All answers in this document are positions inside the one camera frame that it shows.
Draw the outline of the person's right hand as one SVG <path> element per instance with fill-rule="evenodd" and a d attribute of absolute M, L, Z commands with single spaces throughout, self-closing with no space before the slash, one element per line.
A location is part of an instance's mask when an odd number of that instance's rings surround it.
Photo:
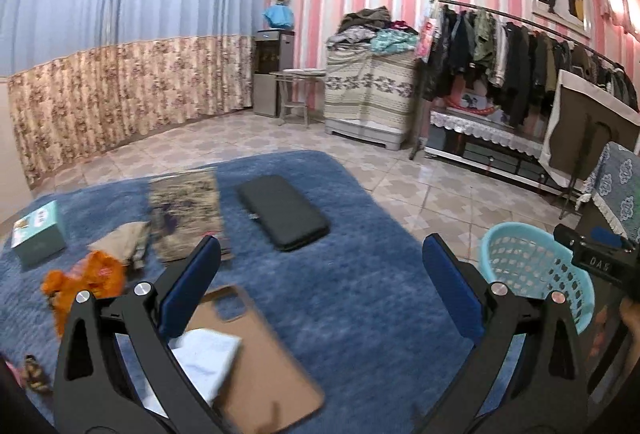
<path fill-rule="evenodd" d="M 631 334 L 631 347 L 626 359 L 627 376 L 634 370 L 640 357 L 640 304 L 626 296 L 620 302 L 620 318 Z"/>

